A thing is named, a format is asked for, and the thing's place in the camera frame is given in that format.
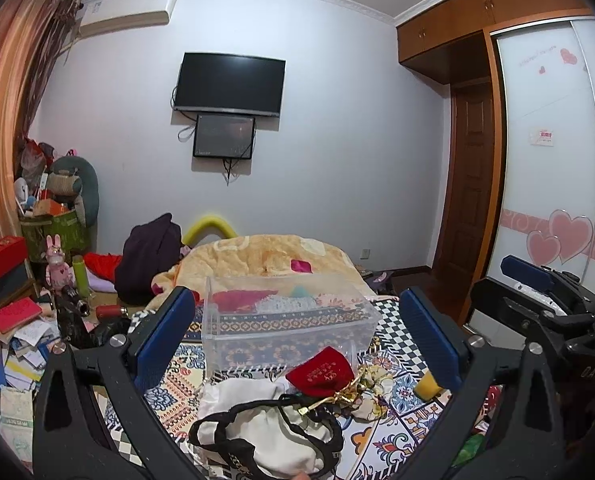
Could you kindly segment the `yellow sponge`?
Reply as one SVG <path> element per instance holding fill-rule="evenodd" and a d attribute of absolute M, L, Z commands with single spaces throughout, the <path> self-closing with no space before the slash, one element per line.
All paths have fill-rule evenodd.
<path fill-rule="evenodd" d="M 443 391 L 444 388 L 436 382 L 430 370 L 425 372 L 418 384 L 413 388 L 413 392 L 416 396 L 424 401 L 429 401 L 435 398 L 435 396 L 438 396 Z"/>

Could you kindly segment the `white bag with black straps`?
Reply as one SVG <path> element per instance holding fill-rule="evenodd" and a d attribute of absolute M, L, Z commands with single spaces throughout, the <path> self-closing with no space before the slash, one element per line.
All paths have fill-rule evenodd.
<path fill-rule="evenodd" d="M 228 378 L 206 385 L 188 440 L 211 460 L 251 479 L 327 478 L 343 434 L 327 410 L 335 382 Z"/>

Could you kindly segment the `clear plastic storage bin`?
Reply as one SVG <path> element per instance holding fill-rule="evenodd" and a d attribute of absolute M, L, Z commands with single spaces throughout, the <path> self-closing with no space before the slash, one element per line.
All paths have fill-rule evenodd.
<path fill-rule="evenodd" d="M 355 364 L 381 314 L 339 274 L 206 280 L 201 341 L 206 378 L 279 375 L 332 347 Z"/>

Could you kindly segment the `red velvet drawstring pouch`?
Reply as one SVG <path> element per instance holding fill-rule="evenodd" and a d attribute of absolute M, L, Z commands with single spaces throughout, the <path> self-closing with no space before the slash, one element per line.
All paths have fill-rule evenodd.
<path fill-rule="evenodd" d="M 286 377 L 304 396 L 321 399 L 343 390 L 355 378 L 355 373 L 340 351 L 326 347 L 316 356 L 292 368 Z"/>

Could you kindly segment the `brown wooden door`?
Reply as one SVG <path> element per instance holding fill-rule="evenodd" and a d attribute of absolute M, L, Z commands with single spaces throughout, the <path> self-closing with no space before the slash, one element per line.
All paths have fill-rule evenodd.
<path fill-rule="evenodd" d="M 451 89 L 447 188 L 433 275 L 435 304 L 454 320 L 465 307 L 482 248 L 493 164 L 491 83 Z"/>

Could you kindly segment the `red book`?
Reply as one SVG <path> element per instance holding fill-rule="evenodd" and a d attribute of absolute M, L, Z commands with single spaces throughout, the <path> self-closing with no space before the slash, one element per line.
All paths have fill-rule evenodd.
<path fill-rule="evenodd" d="M 42 308 L 30 297 L 13 301 L 6 307 L 0 308 L 0 331 L 8 333 L 10 330 L 34 321 L 42 314 Z"/>

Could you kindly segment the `green bottle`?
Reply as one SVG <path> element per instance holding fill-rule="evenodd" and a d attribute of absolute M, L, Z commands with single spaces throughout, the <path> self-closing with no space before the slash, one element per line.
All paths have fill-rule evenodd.
<path fill-rule="evenodd" d="M 72 269 L 78 293 L 81 297 L 88 298 L 90 295 L 88 274 L 84 258 L 81 255 L 75 255 L 72 258 Z"/>

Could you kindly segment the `pink rabbit figurine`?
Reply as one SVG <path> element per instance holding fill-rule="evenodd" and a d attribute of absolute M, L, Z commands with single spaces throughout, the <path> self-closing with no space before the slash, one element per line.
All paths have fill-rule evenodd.
<path fill-rule="evenodd" d="M 46 282 L 53 292 L 61 292 L 64 286 L 75 285 L 73 271 L 66 263 L 59 234 L 46 236 L 46 260 Z"/>

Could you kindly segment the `red cushion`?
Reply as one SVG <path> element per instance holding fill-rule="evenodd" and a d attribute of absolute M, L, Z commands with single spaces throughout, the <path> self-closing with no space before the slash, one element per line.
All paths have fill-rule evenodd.
<path fill-rule="evenodd" d="M 97 278 L 111 283 L 115 282 L 115 271 L 121 261 L 121 255 L 101 255 L 96 252 L 88 252 L 84 255 L 86 268 Z"/>

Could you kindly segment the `floral scrunchie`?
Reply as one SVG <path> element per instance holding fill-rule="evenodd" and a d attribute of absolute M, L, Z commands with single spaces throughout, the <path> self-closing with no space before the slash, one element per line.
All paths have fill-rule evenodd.
<path fill-rule="evenodd" d="M 362 365 L 358 369 L 356 399 L 351 416 L 357 422 L 376 422 L 389 411 L 393 375 L 379 365 Z"/>

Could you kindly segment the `dark purple clothing pile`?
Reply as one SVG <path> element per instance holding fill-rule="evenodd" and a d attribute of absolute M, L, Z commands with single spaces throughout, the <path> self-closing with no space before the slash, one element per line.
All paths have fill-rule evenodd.
<path fill-rule="evenodd" d="M 133 307 L 148 304 L 156 296 L 151 287 L 152 279 L 175 266 L 182 247 L 182 229 L 170 212 L 134 226 L 114 271 L 119 300 Z"/>

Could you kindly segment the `red gift box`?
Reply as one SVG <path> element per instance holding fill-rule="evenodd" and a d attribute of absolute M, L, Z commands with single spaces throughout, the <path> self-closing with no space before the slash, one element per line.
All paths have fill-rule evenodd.
<path fill-rule="evenodd" d="M 20 266 L 28 258 L 25 238 L 5 236 L 0 239 L 0 278 Z"/>

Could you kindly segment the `green storage box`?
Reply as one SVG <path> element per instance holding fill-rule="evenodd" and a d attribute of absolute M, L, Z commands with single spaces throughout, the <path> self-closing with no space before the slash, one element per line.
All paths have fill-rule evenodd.
<path fill-rule="evenodd" d="M 31 262 L 46 261 L 48 236 L 60 236 L 61 249 L 67 262 L 73 255 L 83 255 L 90 246 L 89 229 L 85 228 L 75 210 L 51 217 L 28 217 L 20 221 L 21 231 L 28 246 Z"/>

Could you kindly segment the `white wardrobe with hearts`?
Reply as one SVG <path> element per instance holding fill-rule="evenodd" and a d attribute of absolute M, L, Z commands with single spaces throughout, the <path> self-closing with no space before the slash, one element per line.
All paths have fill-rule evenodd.
<path fill-rule="evenodd" d="M 503 258 L 577 275 L 595 293 L 595 18 L 497 32 L 506 166 L 487 276 Z"/>

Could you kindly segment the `yellow fleece blanket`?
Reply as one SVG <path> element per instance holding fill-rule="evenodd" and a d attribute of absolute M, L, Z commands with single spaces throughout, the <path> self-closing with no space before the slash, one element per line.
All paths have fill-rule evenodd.
<path fill-rule="evenodd" d="M 340 275 L 363 296 L 375 292 L 363 280 L 351 258 L 337 246 L 297 235 L 258 234 L 217 240 L 191 249 L 170 270 L 151 281 L 154 298 L 147 307 L 156 310 L 177 286 L 206 296 L 210 276 L 284 276 L 301 273 Z"/>

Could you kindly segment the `wooden overhead cabinet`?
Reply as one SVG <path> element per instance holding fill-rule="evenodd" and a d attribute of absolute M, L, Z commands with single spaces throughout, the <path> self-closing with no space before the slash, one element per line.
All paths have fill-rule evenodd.
<path fill-rule="evenodd" d="M 590 13 L 583 0 L 445 0 L 398 26 L 398 62 L 439 84 L 486 78 L 488 27 Z"/>

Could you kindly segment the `grey green plush toy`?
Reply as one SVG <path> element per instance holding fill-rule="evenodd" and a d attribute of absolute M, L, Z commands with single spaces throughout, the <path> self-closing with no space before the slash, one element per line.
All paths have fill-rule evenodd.
<path fill-rule="evenodd" d="M 48 191 L 56 202 L 74 206 L 77 219 L 88 229 L 97 222 L 99 211 L 99 183 L 92 164 L 80 156 L 62 156 L 51 165 Z"/>

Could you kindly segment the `orange striped curtain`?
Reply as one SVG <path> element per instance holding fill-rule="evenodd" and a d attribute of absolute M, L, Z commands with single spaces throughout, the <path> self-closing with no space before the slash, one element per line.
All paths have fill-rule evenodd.
<path fill-rule="evenodd" d="M 18 235 L 13 181 L 32 122 L 81 0 L 0 4 L 0 238 Z"/>

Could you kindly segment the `white air conditioner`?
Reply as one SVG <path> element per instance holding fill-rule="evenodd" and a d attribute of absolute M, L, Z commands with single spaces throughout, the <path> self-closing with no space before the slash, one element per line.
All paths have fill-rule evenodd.
<path fill-rule="evenodd" d="M 78 35 L 89 38 L 130 28 L 167 25 L 177 0 L 97 0 L 88 3 Z"/>

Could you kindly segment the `small black wall monitor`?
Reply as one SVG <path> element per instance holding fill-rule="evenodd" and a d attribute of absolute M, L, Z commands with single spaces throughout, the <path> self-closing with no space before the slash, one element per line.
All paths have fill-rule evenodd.
<path fill-rule="evenodd" d="M 228 114 L 199 114 L 194 130 L 194 157 L 251 159 L 255 119 Z"/>

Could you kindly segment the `large black wall television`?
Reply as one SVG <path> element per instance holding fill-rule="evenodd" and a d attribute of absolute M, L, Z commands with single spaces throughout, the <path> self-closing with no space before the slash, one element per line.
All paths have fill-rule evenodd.
<path fill-rule="evenodd" d="M 278 117 L 286 62 L 259 56 L 186 52 L 173 92 L 179 112 Z"/>

